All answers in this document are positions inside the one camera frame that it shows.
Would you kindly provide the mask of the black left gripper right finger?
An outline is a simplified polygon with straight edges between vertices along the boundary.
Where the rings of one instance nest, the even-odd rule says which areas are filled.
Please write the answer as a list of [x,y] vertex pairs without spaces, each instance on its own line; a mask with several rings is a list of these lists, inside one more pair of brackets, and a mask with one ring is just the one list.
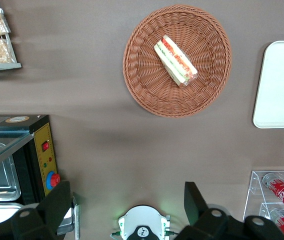
[[189,225],[177,235],[178,240],[231,240],[229,217],[221,209],[209,207],[194,182],[184,185],[184,210]]

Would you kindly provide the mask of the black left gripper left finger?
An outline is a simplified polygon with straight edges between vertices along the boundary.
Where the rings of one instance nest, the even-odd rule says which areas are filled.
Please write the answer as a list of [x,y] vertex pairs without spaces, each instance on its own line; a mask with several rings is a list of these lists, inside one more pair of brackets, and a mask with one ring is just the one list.
[[70,207],[70,182],[63,180],[37,206],[26,206],[12,217],[14,239],[56,240],[56,231]]

